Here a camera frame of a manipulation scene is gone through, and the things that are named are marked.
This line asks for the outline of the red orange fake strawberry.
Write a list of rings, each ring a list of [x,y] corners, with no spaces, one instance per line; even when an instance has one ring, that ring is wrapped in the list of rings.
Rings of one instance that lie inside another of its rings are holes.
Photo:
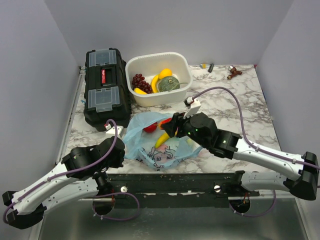
[[[169,123],[171,120],[172,120],[172,118],[170,117],[170,118],[167,118],[167,119],[161,121],[161,122],[158,124],[159,128],[160,128],[160,129],[163,129],[163,125],[166,124],[166,123]]]

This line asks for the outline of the red fake apple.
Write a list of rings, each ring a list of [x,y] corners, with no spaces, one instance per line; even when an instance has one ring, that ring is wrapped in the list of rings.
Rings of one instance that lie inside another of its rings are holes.
[[[153,133],[157,129],[157,127],[158,127],[158,123],[155,122],[155,123],[145,127],[143,129],[143,131],[150,134],[150,133]]]

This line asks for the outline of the blue printed plastic bag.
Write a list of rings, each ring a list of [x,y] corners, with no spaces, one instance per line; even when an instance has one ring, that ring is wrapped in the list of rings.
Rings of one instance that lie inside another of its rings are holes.
[[[159,148],[155,148],[156,141],[165,133],[159,128],[159,123],[171,116],[169,113],[159,112],[142,112],[134,115],[123,138],[125,158],[137,160],[161,171],[174,168],[189,158],[197,157],[203,148],[189,137],[169,138]],[[157,123],[157,129],[153,133],[146,133],[143,129],[153,123]]]

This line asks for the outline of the dark red fake grapes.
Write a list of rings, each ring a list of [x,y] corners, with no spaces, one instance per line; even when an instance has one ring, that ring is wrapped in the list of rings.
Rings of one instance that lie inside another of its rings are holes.
[[[133,76],[131,81],[132,89],[139,88],[146,92],[147,94],[152,94],[151,85],[146,82],[145,77],[141,73],[137,73]]]

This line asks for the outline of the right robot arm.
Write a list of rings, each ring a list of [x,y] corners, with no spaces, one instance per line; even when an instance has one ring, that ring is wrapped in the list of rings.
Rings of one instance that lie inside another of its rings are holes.
[[[247,190],[281,190],[307,201],[317,197],[320,167],[312,152],[300,155],[259,146],[237,133],[217,128],[215,121],[204,113],[188,118],[175,113],[161,127],[170,137],[189,137],[216,157],[245,161],[270,170],[245,172],[233,180],[230,191],[236,196]]]

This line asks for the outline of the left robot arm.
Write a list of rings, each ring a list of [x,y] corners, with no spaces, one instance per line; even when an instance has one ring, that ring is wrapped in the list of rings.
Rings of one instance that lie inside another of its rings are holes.
[[[121,168],[125,144],[117,137],[98,145],[75,147],[49,173],[20,191],[2,194],[3,222],[23,230],[39,223],[56,207],[82,198],[113,192],[106,170]]]

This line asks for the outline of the green netted fake melon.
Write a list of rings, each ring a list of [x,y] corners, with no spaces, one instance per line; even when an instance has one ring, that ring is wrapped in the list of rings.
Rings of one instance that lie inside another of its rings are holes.
[[[158,83],[159,92],[170,92],[180,88],[180,82],[174,76],[166,76]]]

